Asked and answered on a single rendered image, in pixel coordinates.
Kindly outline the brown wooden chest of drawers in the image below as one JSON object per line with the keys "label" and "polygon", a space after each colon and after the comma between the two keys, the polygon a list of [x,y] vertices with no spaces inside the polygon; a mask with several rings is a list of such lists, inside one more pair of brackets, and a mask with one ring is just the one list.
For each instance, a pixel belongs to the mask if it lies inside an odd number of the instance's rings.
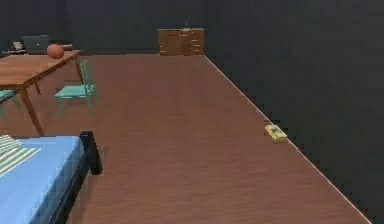
{"label": "brown wooden chest of drawers", "polygon": [[203,55],[203,28],[159,29],[159,54],[162,56]]}

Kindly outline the yellow flat box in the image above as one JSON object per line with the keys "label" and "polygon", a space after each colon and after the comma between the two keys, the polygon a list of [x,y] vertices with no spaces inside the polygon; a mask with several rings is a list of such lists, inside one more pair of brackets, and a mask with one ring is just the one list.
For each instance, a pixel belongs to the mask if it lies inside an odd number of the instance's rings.
{"label": "yellow flat box", "polygon": [[274,141],[285,141],[287,139],[287,134],[277,125],[266,125],[265,131]]}

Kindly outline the teal green chair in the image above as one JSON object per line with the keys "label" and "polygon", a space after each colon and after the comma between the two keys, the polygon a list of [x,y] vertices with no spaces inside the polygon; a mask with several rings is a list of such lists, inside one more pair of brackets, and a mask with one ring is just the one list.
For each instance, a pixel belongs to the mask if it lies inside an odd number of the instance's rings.
{"label": "teal green chair", "polygon": [[73,102],[75,99],[84,99],[91,114],[94,114],[91,98],[94,98],[96,103],[99,102],[96,85],[87,60],[80,63],[80,71],[81,77],[83,78],[83,83],[81,85],[65,86],[55,94],[62,116],[66,114],[63,103],[64,100]]}

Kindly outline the orange basketball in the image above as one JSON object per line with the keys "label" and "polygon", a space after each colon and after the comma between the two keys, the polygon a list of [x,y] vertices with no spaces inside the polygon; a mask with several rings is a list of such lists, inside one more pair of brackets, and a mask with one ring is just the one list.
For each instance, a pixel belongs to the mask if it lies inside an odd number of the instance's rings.
{"label": "orange basketball", "polygon": [[47,55],[53,59],[61,59],[64,53],[65,51],[61,45],[51,44],[47,47]]}

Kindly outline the dark grey laptop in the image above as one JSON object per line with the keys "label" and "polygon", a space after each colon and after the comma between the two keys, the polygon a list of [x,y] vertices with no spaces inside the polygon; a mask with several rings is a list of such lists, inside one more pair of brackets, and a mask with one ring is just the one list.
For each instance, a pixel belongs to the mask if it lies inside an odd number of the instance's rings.
{"label": "dark grey laptop", "polygon": [[50,37],[48,35],[23,36],[22,41],[27,54],[46,55]]}

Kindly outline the brown wooden table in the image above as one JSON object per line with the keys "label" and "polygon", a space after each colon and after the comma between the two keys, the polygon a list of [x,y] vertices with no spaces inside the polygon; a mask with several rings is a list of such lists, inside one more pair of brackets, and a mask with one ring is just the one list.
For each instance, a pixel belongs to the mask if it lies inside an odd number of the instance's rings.
{"label": "brown wooden table", "polygon": [[33,125],[40,136],[44,131],[39,123],[36,111],[27,89],[64,65],[74,62],[80,81],[83,81],[79,54],[80,50],[66,51],[61,59],[52,59],[48,55],[11,55],[0,59],[0,90],[16,90],[27,109]]}

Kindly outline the striped green white pillow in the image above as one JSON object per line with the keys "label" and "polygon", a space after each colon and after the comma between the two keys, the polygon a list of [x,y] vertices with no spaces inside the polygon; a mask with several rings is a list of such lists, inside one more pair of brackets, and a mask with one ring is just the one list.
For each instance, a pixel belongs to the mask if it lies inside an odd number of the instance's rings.
{"label": "striped green white pillow", "polygon": [[0,136],[0,177],[4,176],[30,157],[40,148],[25,147],[21,141],[9,135]]}

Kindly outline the small pale dark decoration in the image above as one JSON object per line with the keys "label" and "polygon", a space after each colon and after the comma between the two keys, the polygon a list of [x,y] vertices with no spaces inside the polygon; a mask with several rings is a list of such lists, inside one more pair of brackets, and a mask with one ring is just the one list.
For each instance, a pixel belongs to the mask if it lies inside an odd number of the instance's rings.
{"label": "small pale dark decoration", "polygon": [[11,52],[13,54],[25,53],[24,46],[20,41],[15,41],[12,43],[12,45],[13,45],[13,48],[12,48]]}

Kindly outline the blue bed with black frame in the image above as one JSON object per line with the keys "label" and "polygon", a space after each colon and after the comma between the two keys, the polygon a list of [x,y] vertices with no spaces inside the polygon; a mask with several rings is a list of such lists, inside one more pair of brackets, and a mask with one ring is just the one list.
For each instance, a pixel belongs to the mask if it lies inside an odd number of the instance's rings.
{"label": "blue bed with black frame", "polygon": [[65,224],[86,175],[103,172],[94,134],[21,143],[32,155],[0,172],[0,224]]}

